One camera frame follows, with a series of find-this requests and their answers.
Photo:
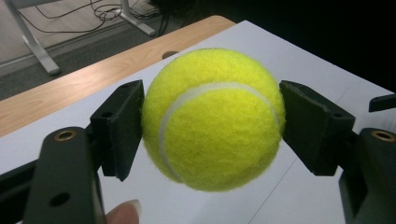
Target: fuzzy felt surface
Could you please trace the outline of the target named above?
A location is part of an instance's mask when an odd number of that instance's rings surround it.
[[[240,88],[191,97],[169,116],[160,149],[170,106],[208,83],[247,85],[268,102]],[[241,187],[260,175],[276,155],[284,125],[276,81],[260,63],[227,49],[199,49],[170,62],[151,83],[142,109],[143,139],[156,166],[170,179],[206,191]]]

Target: black cable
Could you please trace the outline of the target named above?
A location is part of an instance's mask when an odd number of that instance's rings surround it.
[[[89,4],[86,4],[86,5],[82,6],[82,7],[75,8],[75,9],[69,11],[69,12],[66,12],[66,13],[62,14],[62,15],[59,15],[59,16],[52,16],[52,17],[51,17],[51,16],[47,16],[46,14],[44,14],[44,12],[42,12],[41,9],[40,9],[38,6],[35,6],[35,8],[41,13],[41,15],[43,15],[43,16],[44,16],[45,18],[47,18],[47,19],[58,19],[58,18],[61,18],[61,17],[65,16],[65,15],[68,15],[68,14],[70,14],[70,13],[72,13],[72,12],[75,12],[75,11],[77,11],[77,10],[79,10],[79,9],[82,9],[82,8],[84,8],[84,7],[91,6],[92,4],[95,4],[95,3],[98,3],[98,2],[102,2],[102,1],[103,1],[103,0],[98,0],[98,1],[92,2],[92,0],[91,0],[91,2],[90,2]]]
[[[56,17],[53,17],[53,18],[52,18],[52,17],[48,17],[47,15],[45,15],[38,7],[37,7],[37,10],[38,10],[44,17],[46,17],[46,18],[48,18],[48,19],[57,19],[57,18],[61,18],[61,17],[65,16],[65,15],[67,15],[67,14],[70,14],[70,13],[72,13],[72,12],[75,12],[75,11],[77,11],[77,10],[83,8],[83,7],[91,6],[92,4],[97,3],[97,2],[100,2],[100,1],[102,1],[102,0],[98,0],[98,1],[95,1],[95,2],[93,2],[92,0],[90,0],[90,3],[87,4],[87,5],[84,5],[84,6],[82,6],[82,7],[78,7],[78,8],[76,8],[76,9],[73,9],[72,11],[69,11],[69,12],[67,12],[67,13],[64,13],[63,15],[56,16]],[[108,7],[108,6],[110,6],[110,5],[103,5],[103,6],[99,6],[98,8],[100,8],[100,7]],[[19,13],[21,14],[21,16],[22,16],[29,24],[31,24],[35,29],[37,29],[38,31],[40,31],[40,32],[42,32],[42,33],[46,33],[46,34],[82,34],[82,33],[89,33],[89,32],[95,31],[95,30],[99,29],[100,27],[102,27],[102,26],[105,24],[106,21],[111,21],[111,20],[117,18],[117,17],[120,15],[120,13],[115,13],[115,12],[113,11],[113,10],[115,10],[115,9],[117,9],[117,8],[111,8],[111,9],[106,10],[106,11],[99,11],[99,12],[101,12],[99,15],[96,14],[97,9],[95,9],[93,13],[95,14],[95,16],[96,16],[97,18],[99,18],[100,21],[102,21],[102,23],[99,24],[98,26],[96,26],[95,28],[91,29],[91,30],[85,30],[85,31],[45,31],[45,30],[42,30],[42,29],[36,27],[36,26],[35,26],[31,21],[29,21],[21,12],[19,12]],[[109,13],[109,12],[114,13],[114,16],[111,17],[111,18],[108,18],[106,15],[107,15],[107,13]]]
[[[71,33],[71,34],[76,34],[76,33],[88,33],[88,32],[92,32],[95,31],[97,29],[99,29],[100,27],[103,26],[103,24],[105,24],[106,21],[102,21],[102,23],[100,25],[98,25],[97,27],[91,29],[91,30],[87,30],[87,31],[44,31],[41,30],[40,28],[36,27],[34,24],[32,24],[22,13],[20,13],[21,16],[27,21],[29,22],[29,24],[31,24],[35,29],[37,29],[38,31],[42,32],[42,33],[46,33],[46,34],[65,34],[65,33]]]
[[[86,5],[82,6],[82,7],[75,8],[75,9],[73,9],[73,10],[71,10],[71,11],[69,11],[69,12],[66,12],[66,13],[64,13],[64,14],[62,14],[62,15],[59,15],[59,16],[48,16],[48,15],[44,14],[44,13],[40,10],[39,7],[35,7],[35,8],[41,13],[41,15],[43,15],[45,18],[47,18],[47,19],[58,19],[58,18],[61,18],[61,17],[63,17],[63,16],[66,16],[66,15],[68,15],[68,14],[70,14],[70,13],[73,13],[73,12],[79,10],[79,9],[82,9],[82,8],[84,8],[84,7],[91,6],[91,8],[92,8],[92,10],[93,10],[93,14],[94,14],[100,21],[102,21],[102,23],[99,24],[98,26],[96,26],[95,28],[93,28],[93,29],[91,29],[91,30],[86,30],[86,31],[45,31],[45,30],[42,30],[42,29],[38,28],[37,26],[35,26],[35,25],[34,25],[31,21],[29,21],[21,12],[19,12],[19,13],[21,14],[21,16],[22,16],[30,25],[32,25],[35,29],[37,29],[37,31],[40,31],[40,32],[42,32],[42,33],[46,33],[46,34],[67,34],[67,33],[69,33],[69,34],[80,34],[80,33],[88,33],[88,32],[92,32],[92,31],[95,31],[95,30],[99,29],[100,27],[102,27],[102,26],[105,24],[106,21],[114,20],[114,19],[116,19],[116,18],[121,14],[121,5],[120,5],[120,4],[106,4],[106,5],[102,5],[102,6],[93,8],[93,4],[98,3],[98,2],[101,2],[101,1],[103,1],[103,0],[97,0],[97,1],[94,1],[94,2],[93,2],[92,0],[90,0],[90,3],[89,3],[89,4],[86,4]],[[161,13],[158,13],[158,12],[153,12],[153,13],[148,13],[148,14],[140,14],[140,13],[134,11],[134,10],[133,10],[133,7],[134,7],[139,1],[140,1],[140,0],[137,0],[137,1],[134,2],[134,4],[130,7],[131,13],[132,13],[133,16],[136,17],[137,19],[139,19],[139,20],[147,20],[147,19],[151,19],[151,18],[154,18],[154,17],[156,17],[156,16],[161,15]],[[113,8],[108,9],[108,10],[104,10],[104,11],[101,11],[100,8],[102,8],[102,7],[113,7]],[[112,17],[108,17],[108,16],[107,16],[107,14],[109,14],[109,13],[113,13],[113,14],[112,14]],[[166,27],[167,27],[168,21],[169,21],[169,17],[168,17],[168,16],[166,16],[165,18],[166,18],[165,21],[162,20],[162,24],[161,24],[161,27],[160,27],[160,31],[161,31],[160,34],[163,34],[164,30],[165,30]]]

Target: white tabletop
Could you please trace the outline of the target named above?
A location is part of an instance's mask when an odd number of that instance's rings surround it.
[[[293,46],[248,21],[215,35],[178,55],[202,48],[235,49],[260,61],[280,82],[290,80],[320,92],[354,115],[354,132],[372,127],[395,132],[395,109],[368,113],[369,101],[391,92]],[[177,55],[142,70],[75,104],[0,138],[0,174],[37,159],[44,137],[60,128],[86,127],[96,108],[121,84],[143,79],[145,91]],[[271,167],[240,189],[208,193],[168,180],[140,145],[129,177],[120,182],[101,172],[105,209],[139,199],[141,223],[344,223],[336,176],[309,173],[282,142]]]

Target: desk leg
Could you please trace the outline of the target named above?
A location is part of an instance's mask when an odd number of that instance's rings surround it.
[[[23,32],[22,38],[26,43],[26,45],[29,47],[30,51],[33,52],[33,54],[37,57],[40,63],[44,66],[47,73],[49,73],[51,76],[59,75],[59,73],[61,73],[61,69],[51,59],[48,53],[44,50],[44,48],[32,35],[26,23],[23,21],[20,12],[17,10],[16,6],[14,5],[14,3],[11,0],[7,0],[6,4],[8,6],[9,11],[12,14],[12,17],[17,22],[21,31]]]
[[[135,27],[139,28],[141,31],[146,33],[149,36],[154,36],[156,34],[155,30],[151,27],[147,26],[145,23],[141,22],[140,20],[136,19],[134,15],[132,15],[131,11],[129,11],[129,2],[128,0],[120,0],[121,1],[121,9],[118,10],[120,16],[134,25]]]

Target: finger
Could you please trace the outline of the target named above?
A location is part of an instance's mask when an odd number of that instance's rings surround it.
[[[122,203],[106,215],[108,224],[138,224],[142,207],[138,200]]]

